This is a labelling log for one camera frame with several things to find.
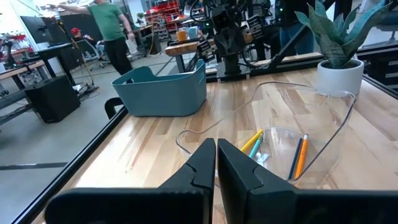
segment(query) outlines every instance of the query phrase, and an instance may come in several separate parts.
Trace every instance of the orange cup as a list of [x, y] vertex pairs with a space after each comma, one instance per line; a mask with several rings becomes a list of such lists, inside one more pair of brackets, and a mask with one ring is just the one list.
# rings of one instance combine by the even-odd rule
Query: orange cup
[[178, 41], [183, 41], [187, 39], [187, 32], [185, 31], [177, 31], [177, 40]]

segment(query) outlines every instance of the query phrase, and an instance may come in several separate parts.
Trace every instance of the white plant pot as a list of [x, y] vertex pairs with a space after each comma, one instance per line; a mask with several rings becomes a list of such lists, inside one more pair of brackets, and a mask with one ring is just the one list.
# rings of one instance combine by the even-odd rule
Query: white plant pot
[[357, 95], [361, 89], [364, 63], [360, 60], [351, 59], [358, 64], [353, 68], [325, 68], [323, 65], [327, 60], [318, 64], [318, 84], [317, 87], [331, 91], [348, 91]]

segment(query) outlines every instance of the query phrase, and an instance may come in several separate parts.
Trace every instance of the red cap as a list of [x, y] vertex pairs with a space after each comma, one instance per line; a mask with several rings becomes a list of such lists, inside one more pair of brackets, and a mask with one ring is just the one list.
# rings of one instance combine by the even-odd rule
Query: red cap
[[80, 29], [78, 28], [73, 28], [70, 32], [72, 33], [72, 35], [76, 35], [77, 33], [79, 33]]

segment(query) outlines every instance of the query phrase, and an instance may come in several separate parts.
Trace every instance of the blue pencil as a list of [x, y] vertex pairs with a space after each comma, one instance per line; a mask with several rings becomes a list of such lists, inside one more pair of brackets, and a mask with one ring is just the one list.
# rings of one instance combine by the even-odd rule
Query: blue pencil
[[298, 158], [299, 153], [300, 153], [302, 142], [303, 142], [303, 139], [300, 138], [300, 140], [298, 140], [296, 153], [294, 154], [294, 158], [293, 158], [293, 162], [292, 162], [292, 168], [290, 168], [290, 173], [289, 173], [289, 178], [288, 178], [289, 180], [291, 180], [293, 178], [293, 173], [294, 173], [294, 170], [295, 170], [296, 165], [297, 165], [297, 158]]
[[261, 144], [261, 142], [262, 142], [263, 139], [264, 139], [264, 133], [260, 134], [259, 138], [257, 138], [257, 141], [256, 141], [256, 143], [254, 144], [253, 149], [252, 149], [251, 152], [250, 152], [250, 155], [249, 155], [250, 158], [253, 158], [254, 154], [255, 154], [255, 153], [257, 152], [257, 150], [259, 149], [259, 146], [260, 146], [260, 144]]

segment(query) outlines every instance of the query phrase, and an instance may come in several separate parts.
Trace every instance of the yellow pencil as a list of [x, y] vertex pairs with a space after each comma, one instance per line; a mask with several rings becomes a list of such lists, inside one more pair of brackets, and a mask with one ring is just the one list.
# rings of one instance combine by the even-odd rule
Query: yellow pencil
[[262, 134], [263, 132], [264, 132], [264, 130], [263, 130], [263, 129], [260, 129], [260, 131], [258, 131], [257, 134], [255, 134], [255, 135], [248, 141], [248, 143], [246, 143], [246, 144], [242, 147], [241, 151], [244, 152], [246, 149], [248, 149], [248, 147], [249, 147], [250, 145], [252, 145], [252, 144], [257, 140], [257, 138], [259, 138], [260, 134]]
[[298, 162], [297, 162], [296, 172], [294, 174], [294, 179], [297, 179], [303, 172], [305, 155], [307, 153], [307, 143], [308, 143], [308, 134], [304, 134], [303, 144], [301, 145], [300, 154], [298, 155]]

